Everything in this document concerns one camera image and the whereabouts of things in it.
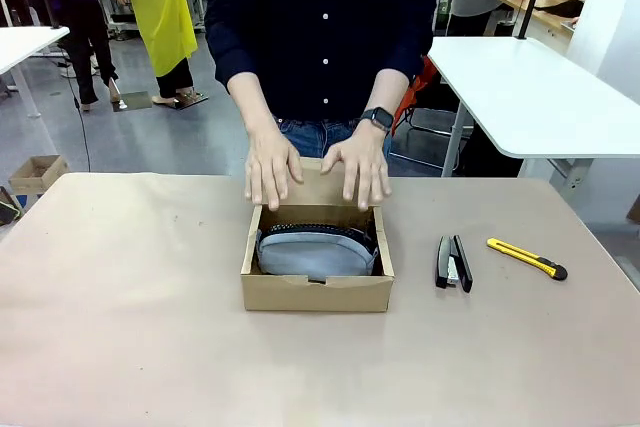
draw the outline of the yellow box cutter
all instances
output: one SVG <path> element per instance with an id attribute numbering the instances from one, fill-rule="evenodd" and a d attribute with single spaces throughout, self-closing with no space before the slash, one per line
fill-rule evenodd
<path id="1" fill-rule="evenodd" d="M 487 240 L 487 245 L 498 252 L 502 252 L 503 254 L 539 268 L 554 280 L 564 280 L 567 278 L 567 269 L 544 257 L 519 249 L 498 239 Z"/>

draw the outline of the blue jeans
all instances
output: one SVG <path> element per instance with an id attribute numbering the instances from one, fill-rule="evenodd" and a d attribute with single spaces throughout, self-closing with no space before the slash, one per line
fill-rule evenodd
<path id="1" fill-rule="evenodd" d="M 298 149 L 302 157 L 321 159 L 329 151 L 329 147 L 353 135 L 360 119 L 347 122 L 332 122 L 322 120 L 318 122 L 300 122 L 297 120 L 279 120 L 276 123 L 289 142 Z M 388 135 L 383 146 L 384 156 L 389 157 L 391 150 L 391 136 Z"/>

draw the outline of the black stapler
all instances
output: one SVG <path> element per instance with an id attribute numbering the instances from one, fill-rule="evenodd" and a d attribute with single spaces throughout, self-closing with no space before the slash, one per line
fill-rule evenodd
<path id="1" fill-rule="evenodd" d="M 465 292 L 469 292 L 473 285 L 473 277 L 467 257 L 464 255 L 460 236 L 445 236 L 440 240 L 440 248 L 438 249 L 436 286 L 446 289 L 457 283 L 462 284 L 462 289 Z"/>

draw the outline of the watch face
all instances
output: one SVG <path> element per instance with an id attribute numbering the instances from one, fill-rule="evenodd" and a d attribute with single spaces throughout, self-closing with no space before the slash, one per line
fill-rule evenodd
<path id="1" fill-rule="evenodd" d="M 373 112 L 373 122 L 380 124 L 386 130 L 391 130 L 393 127 L 393 115 L 384 110 L 382 107 L 378 107 Z"/>

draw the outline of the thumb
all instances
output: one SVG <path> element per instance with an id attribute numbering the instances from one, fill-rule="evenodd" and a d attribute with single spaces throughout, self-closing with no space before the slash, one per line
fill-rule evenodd
<path id="1" fill-rule="evenodd" d="M 302 163 L 300 162 L 300 154 L 293 145 L 289 147 L 288 163 L 291 177 L 297 183 L 302 184 L 304 182 L 304 179 L 302 178 Z"/>
<path id="2" fill-rule="evenodd" d="M 337 145 L 329 147 L 329 151 L 324 159 L 322 159 L 322 167 L 320 167 L 321 174 L 328 174 L 336 165 L 336 162 L 340 160 L 340 148 Z"/>

